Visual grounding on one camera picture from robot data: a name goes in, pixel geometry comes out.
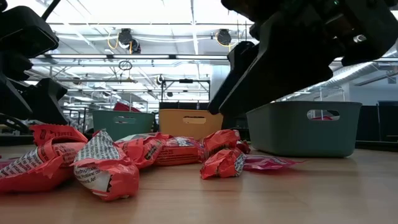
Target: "table surface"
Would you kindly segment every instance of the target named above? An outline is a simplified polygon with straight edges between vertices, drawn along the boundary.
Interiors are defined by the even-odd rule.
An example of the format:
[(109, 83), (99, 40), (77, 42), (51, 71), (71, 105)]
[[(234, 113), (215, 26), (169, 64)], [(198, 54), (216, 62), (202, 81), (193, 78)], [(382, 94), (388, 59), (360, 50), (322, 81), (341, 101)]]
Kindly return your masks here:
[(292, 169), (201, 180), (200, 164), (140, 173), (137, 196), (102, 202), (78, 182), (0, 195), (0, 223), (397, 223), (398, 154), (356, 150)]

